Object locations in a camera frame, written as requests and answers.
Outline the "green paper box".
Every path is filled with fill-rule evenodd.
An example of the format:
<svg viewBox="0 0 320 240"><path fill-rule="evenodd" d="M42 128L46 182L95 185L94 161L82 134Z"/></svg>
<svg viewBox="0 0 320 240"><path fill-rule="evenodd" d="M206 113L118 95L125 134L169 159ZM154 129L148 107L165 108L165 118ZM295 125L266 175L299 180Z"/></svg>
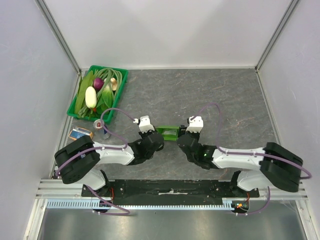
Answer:
<svg viewBox="0 0 320 240"><path fill-rule="evenodd" d="M175 142L178 139L179 126L160 125L155 127L157 132L163 136L165 141Z"/></svg>

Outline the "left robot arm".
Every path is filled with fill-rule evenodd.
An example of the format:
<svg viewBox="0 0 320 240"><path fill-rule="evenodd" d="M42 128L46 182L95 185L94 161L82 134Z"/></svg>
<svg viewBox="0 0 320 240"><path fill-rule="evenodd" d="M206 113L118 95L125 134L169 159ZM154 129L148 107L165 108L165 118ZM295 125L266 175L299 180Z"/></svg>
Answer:
<svg viewBox="0 0 320 240"><path fill-rule="evenodd" d="M102 144L94 142L88 135L82 136L55 153L58 166L55 174L66 185L80 183L104 197L111 185L99 165L139 165L163 149L164 138L159 132L151 130L139 135L140 139L124 145Z"/></svg>

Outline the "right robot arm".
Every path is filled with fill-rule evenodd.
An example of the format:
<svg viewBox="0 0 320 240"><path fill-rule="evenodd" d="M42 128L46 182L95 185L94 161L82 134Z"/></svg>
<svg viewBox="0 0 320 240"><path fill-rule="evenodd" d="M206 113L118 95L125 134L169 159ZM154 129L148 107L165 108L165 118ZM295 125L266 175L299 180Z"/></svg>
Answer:
<svg viewBox="0 0 320 240"><path fill-rule="evenodd" d="M235 197L258 188L299 190L303 160L275 142L255 149L227 149L199 143L199 133L181 135L177 145L187 160L205 169L235 168L229 191Z"/></svg>

